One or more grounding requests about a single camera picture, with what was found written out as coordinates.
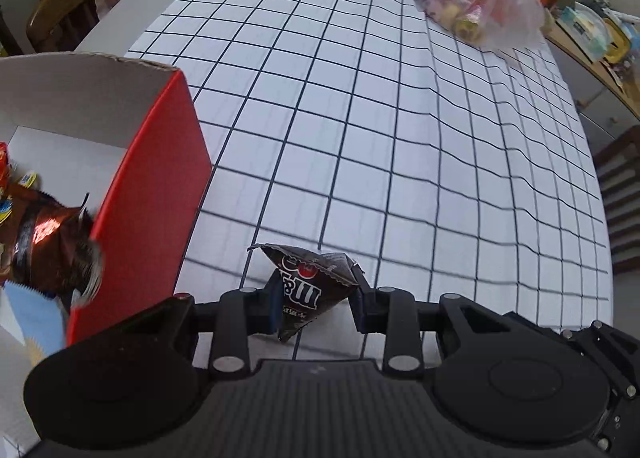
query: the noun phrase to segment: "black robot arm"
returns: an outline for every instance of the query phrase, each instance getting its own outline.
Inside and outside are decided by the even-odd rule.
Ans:
[[[360,287],[356,328],[386,335],[373,361],[261,361],[282,281],[219,302],[178,294],[41,362],[24,388],[32,458],[143,456],[635,457],[639,342],[595,321],[562,334],[457,294],[419,302]],[[421,332],[442,364],[427,369]],[[191,361],[214,334],[206,370]]]

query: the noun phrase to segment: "metal bolt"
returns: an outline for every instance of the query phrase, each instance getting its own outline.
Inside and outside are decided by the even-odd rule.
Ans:
[[[410,372],[420,366],[420,361],[411,355],[396,355],[389,359],[389,366],[399,372]]]
[[[233,355],[226,355],[213,361],[213,367],[222,373],[233,373],[244,368],[244,361]]]
[[[606,438],[600,438],[598,440],[598,449],[600,449],[601,451],[606,451],[609,449],[609,440],[607,440]]]

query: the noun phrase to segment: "wooden shelf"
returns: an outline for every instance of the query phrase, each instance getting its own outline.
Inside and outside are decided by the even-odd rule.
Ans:
[[[611,74],[600,62],[592,63],[585,56],[574,40],[557,24],[553,24],[551,31],[545,37],[560,50],[580,63],[591,75],[596,77],[611,93],[613,93],[636,117],[640,118],[640,102],[636,102],[624,93],[616,84]]]

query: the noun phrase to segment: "candy wrapper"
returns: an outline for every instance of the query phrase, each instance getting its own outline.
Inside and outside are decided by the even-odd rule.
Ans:
[[[343,252],[316,254],[287,245],[256,244],[273,261],[282,276],[284,303],[278,339],[286,342],[305,324],[345,299],[358,285],[353,268],[358,265]]]
[[[18,183],[6,190],[10,213],[0,223],[0,284],[9,279],[74,306],[91,301],[102,262],[83,206],[65,207]]]

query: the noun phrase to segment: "black grid line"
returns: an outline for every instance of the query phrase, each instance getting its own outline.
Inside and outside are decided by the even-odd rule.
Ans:
[[[255,228],[257,226],[256,223],[248,222],[248,221],[245,221],[245,220],[239,220],[239,219],[233,218],[231,216],[225,216],[225,215],[222,215],[222,214],[211,213],[211,212],[207,212],[207,211],[202,211],[202,213],[204,213],[206,215],[214,216],[215,218],[219,218],[221,220],[234,222],[234,223],[241,224],[241,225],[244,225],[244,226],[247,226],[247,227],[251,227],[251,228]],[[293,239],[299,240],[300,242],[305,242],[305,243],[308,243],[308,244],[316,244],[317,243],[316,240],[313,240],[311,238],[303,238],[299,234],[292,234],[290,232],[281,231],[279,229],[273,229],[273,228],[260,226],[260,230],[266,231],[266,232],[271,232],[273,234],[280,234],[280,235],[283,235],[283,236],[287,236],[289,238],[293,238]],[[374,260],[378,258],[377,254],[369,254],[369,253],[366,253],[366,252],[360,252],[360,251],[357,251],[357,250],[352,250],[352,249],[347,248],[347,247],[339,247],[338,246],[338,247],[332,247],[332,248],[336,248],[337,250],[343,250],[345,252],[350,252],[351,254],[355,254],[356,256],[361,256],[361,257],[365,257],[365,258],[371,258],[371,259],[374,259]],[[226,274],[235,276],[238,279],[242,278],[242,272],[235,272],[233,270],[229,270],[227,268],[223,268],[221,266],[218,266],[218,265],[215,265],[215,264],[212,264],[212,263],[208,263],[206,261],[201,261],[201,260],[198,260],[197,258],[192,258],[190,256],[186,256],[184,259],[185,259],[185,261],[190,261],[191,263],[199,264],[201,266],[205,266],[207,268],[211,268],[213,270],[224,272]],[[410,266],[412,268],[418,268],[419,270],[428,270],[428,271],[431,271],[432,274],[439,274],[439,275],[442,275],[442,276],[449,276],[449,277],[452,277],[452,278],[460,278],[460,279],[465,279],[467,281],[473,281],[473,278],[469,278],[469,276],[465,276],[463,274],[458,274],[456,272],[451,272],[451,271],[448,271],[448,270],[433,270],[432,271],[430,266],[406,263],[406,262],[403,262],[403,261],[395,260],[393,258],[380,257],[380,261],[381,262],[388,262],[388,263],[402,264],[402,265]],[[259,282],[258,279],[252,278],[251,276],[245,276],[245,281],[247,279],[249,281],[252,281],[252,282]],[[505,288],[511,288],[511,287],[516,285],[513,282],[492,281],[490,279],[479,279],[478,281],[482,282],[482,283],[489,283],[489,284],[503,286]],[[589,299],[609,300],[608,297],[601,297],[601,296],[598,296],[598,295],[578,294],[577,292],[571,292],[571,291],[562,292],[561,290],[554,290],[552,288],[536,288],[536,287],[530,286],[530,285],[528,285],[526,283],[519,283],[518,285],[522,286],[524,288],[527,288],[528,290],[532,290],[534,292],[547,292],[549,294],[555,294],[555,295],[563,295],[564,294],[564,295],[568,295],[568,296],[572,296],[572,297],[584,297],[584,298],[589,298]]]
[[[308,111],[306,111],[306,110],[300,110],[300,113],[302,113],[302,114],[315,115],[315,116],[321,117],[321,118],[323,118],[323,119],[332,120],[332,121],[335,121],[335,122],[340,122],[341,124],[347,124],[347,123],[346,123],[346,122],[344,122],[344,121],[336,120],[336,119],[334,119],[334,118],[326,117],[326,116],[324,116],[324,115],[320,115],[320,114],[315,114],[315,113],[313,113],[313,112],[308,112]],[[212,126],[216,126],[217,128],[223,128],[223,129],[226,129],[226,130],[231,129],[231,126],[227,126],[227,125],[225,125],[225,124],[218,124],[218,123],[215,123],[215,122],[209,122],[209,121],[206,121],[206,120],[200,120],[200,122],[201,122],[202,124],[210,124],[210,125],[212,125]],[[370,129],[370,128],[363,128],[363,127],[361,127],[361,126],[358,126],[357,124],[348,124],[348,125],[349,125],[349,126],[351,126],[351,127],[353,127],[353,128],[358,128],[358,129],[362,129],[362,130],[364,130],[364,131],[371,131],[372,133],[381,134],[381,133],[380,133],[380,132],[378,132],[378,131],[372,130],[372,129]],[[269,136],[269,135],[267,135],[267,134],[263,134],[263,133],[258,133],[257,131],[245,130],[245,129],[243,129],[243,128],[239,128],[239,127],[237,127],[237,126],[234,126],[234,127],[233,127],[233,129],[234,129],[234,131],[238,131],[238,132],[240,132],[240,133],[246,133],[246,134],[250,134],[250,135],[253,135],[253,136],[256,136],[256,137],[259,137],[259,138],[265,138],[265,139],[268,139],[268,140],[274,140],[274,141],[276,141],[276,142],[282,142],[282,139],[281,139],[281,138],[277,138],[277,137],[275,137],[275,136]],[[437,146],[434,146],[433,144],[429,144],[429,143],[427,143],[427,142],[425,142],[425,143],[420,143],[420,142],[410,142],[410,141],[405,140],[404,138],[403,138],[403,139],[401,139],[401,140],[402,140],[403,142],[407,142],[408,144],[417,144],[417,145],[419,145],[419,146],[430,146],[430,147],[433,147],[433,148],[437,149]],[[306,144],[304,144],[304,143],[301,143],[301,142],[295,142],[295,141],[293,141],[293,140],[288,140],[288,141],[287,141],[287,143],[288,143],[290,146],[297,146],[297,147],[299,147],[299,148],[308,149],[309,151],[313,151],[313,152],[317,152],[317,153],[320,153],[320,154],[324,154],[324,155],[330,156],[330,157],[332,157],[332,158],[338,158],[338,155],[336,155],[336,154],[335,154],[335,153],[333,153],[333,152],[330,152],[330,151],[323,151],[322,149],[315,148],[315,147],[313,147],[313,146],[308,146],[308,145],[306,145]],[[452,158],[456,159],[457,161],[459,161],[459,162],[460,162],[460,163],[462,163],[462,164],[468,165],[469,167],[473,167],[473,168],[476,168],[476,169],[478,168],[477,166],[475,166],[475,165],[473,165],[473,164],[469,164],[469,163],[468,163],[468,162],[466,162],[465,160],[462,160],[461,158],[457,157],[455,154],[452,154],[452,153],[450,153],[450,152],[448,152],[448,151],[444,151],[443,149],[442,149],[441,151],[446,152],[449,156],[451,156]],[[467,194],[464,194],[463,192],[461,192],[461,191],[459,191],[459,190],[456,190],[456,189],[453,189],[453,188],[449,188],[449,187],[447,187],[447,186],[445,186],[445,185],[443,185],[443,184],[439,183],[438,181],[430,180],[430,179],[428,179],[428,178],[420,178],[420,177],[417,177],[417,176],[412,176],[412,175],[409,175],[409,174],[404,174],[404,173],[402,173],[402,172],[395,172],[395,171],[393,171],[393,170],[389,170],[389,169],[385,169],[385,168],[380,168],[380,167],[378,167],[378,166],[376,166],[376,165],[368,164],[367,162],[364,162],[364,161],[362,161],[362,160],[356,160],[356,159],[353,159],[353,158],[350,158],[350,157],[348,157],[348,156],[344,156],[344,155],[340,156],[340,158],[341,158],[342,160],[347,160],[347,161],[349,161],[349,162],[353,162],[353,163],[355,163],[355,164],[363,165],[364,167],[370,167],[370,168],[374,168],[374,169],[379,170],[379,171],[387,172],[387,173],[389,173],[389,174],[391,174],[391,175],[401,176],[402,178],[407,178],[407,179],[410,179],[410,180],[415,180],[415,181],[420,181],[420,182],[425,182],[425,183],[431,183],[431,184],[434,184],[435,186],[437,186],[437,187],[439,187],[439,188],[441,188],[441,189],[447,190],[447,191],[448,191],[448,192],[450,192],[450,193],[458,194],[459,196],[463,196],[463,197],[466,197],[466,198],[471,198],[471,199],[477,200],[479,203],[484,203],[484,204],[490,205],[491,207],[494,207],[494,208],[497,208],[497,209],[500,209],[500,210],[503,210],[503,211],[511,211],[511,210],[522,211],[522,212],[526,213],[527,215],[529,215],[532,219],[534,219],[534,220],[538,221],[540,224],[543,224],[543,225],[549,226],[549,227],[554,228],[554,229],[558,229],[558,228],[559,228],[559,226],[558,226],[558,225],[550,224],[550,223],[547,223],[547,222],[545,222],[544,220],[540,219],[539,217],[537,217],[537,214],[535,214],[535,215],[534,215],[534,214],[532,214],[532,213],[531,213],[531,211],[530,211],[530,210],[528,210],[528,209],[526,209],[526,208],[522,208],[522,207],[519,207],[519,206],[513,206],[513,207],[501,206],[501,205],[496,204],[496,203],[494,203],[494,202],[490,202],[490,201],[488,201],[488,200],[484,200],[483,198],[481,198],[481,197],[479,197],[479,196],[476,196],[476,194],[473,194],[473,195],[467,195]],[[232,169],[232,168],[226,168],[226,167],[225,167],[224,169],[226,169],[226,170],[231,170],[231,171],[237,171],[237,170],[234,170],[234,169]],[[498,177],[498,178],[501,178],[502,180],[505,180],[505,181],[507,181],[507,180],[508,180],[508,181],[513,181],[513,180],[522,180],[523,182],[525,182],[525,183],[527,183],[527,184],[529,185],[529,187],[530,187],[530,189],[531,189],[531,190],[535,190],[535,186],[532,186],[532,184],[530,184],[530,183],[529,183],[525,178],[523,178],[523,177],[520,177],[520,176],[511,176],[511,177],[509,177],[509,176],[503,176],[503,175],[500,175],[499,173],[496,173],[496,172],[494,172],[494,171],[492,171],[492,170],[490,170],[490,169],[487,169],[487,168],[482,168],[482,170],[484,170],[485,172],[487,172],[487,173],[489,173],[489,174],[493,174],[494,176],[496,176],[496,177]],[[260,178],[260,176],[256,176],[256,175],[250,175],[250,176],[252,176],[253,178]],[[298,187],[298,186],[295,186],[295,185],[293,185],[293,184],[289,184],[289,183],[285,183],[285,182],[281,182],[281,181],[277,181],[277,183],[278,183],[279,185],[288,186],[288,187],[291,187],[291,188],[295,188],[295,189],[303,190],[303,191],[305,191],[305,192],[308,192],[308,193],[310,193],[310,194],[314,194],[314,195],[316,195],[316,196],[329,197],[329,195],[328,195],[328,194],[325,194],[325,193],[322,193],[322,192],[318,192],[318,191],[315,191],[315,190],[310,190],[310,189],[306,189],[306,188]],[[542,192],[540,192],[540,191],[537,191],[537,192],[539,192],[542,196],[546,196],[546,197],[549,197],[549,198],[551,198],[551,199],[557,200],[558,202],[562,202],[562,203],[563,203],[563,204],[565,204],[567,207],[569,207],[569,208],[571,208],[572,210],[574,210],[574,211],[575,211],[575,213],[576,213],[576,215],[577,215],[577,209],[576,209],[574,206],[572,206],[571,204],[567,204],[566,202],[564,202],[564,201],[563,201],[562,199],[560,199],[559,197],[553,197],[553,196],[550,196],[550,195],[544,194],[544,193],[542,193]],[[344,201],[344,202],[347,202],[347,203],[349,202],[348,200],[345,200],[345,199],[341,199],[341,201]],[[359,206],[359,207],[363,207],[363,208],[365,208],[365,209],[372,210],[372,211],[385,213],[385,210],[384,210],[384,209],[377,208],[377,207],[374,207],[374,206],[371,206],[371,205],[358,204],[358,206]],[[412,218],[412,217],[409,217],[409,216],[401,216],[401,215],[398,215],[398,216],[399,216],[399,217],[405,217],[405,218],[407,218],[407,219],[411,219],[412,221],[416,221],[416,222],[423,222],[423,223],[426,223],[426,224],[429,224],[429,225],[433,225],[433,223],[432,223],[432,222],[428,222],[428,221],[426,221],[426,220],[421,220],[421,219],[419,219],[419,218]],[[597,240],[595,240],[595,241],[594,241],[594,240],[592,240],[591,238],[586,238],[586,237],[584,237],[584,236],[581,236],[581,235],[579,234],[579,232],[572,232],[572,233],[573,233],[573,234],[574,234],[574,235],[575,235],[579,240],[580,240],[580,239],[582,239],[582,240],[585,240],[585,241],[587,241],[587,242],[594,243],[595,245],[599,245],[599,246],[601,246],[601,247],[606,247],[606,245],[605,245],[605,244],[600,243],[600,242],[598,242]]]

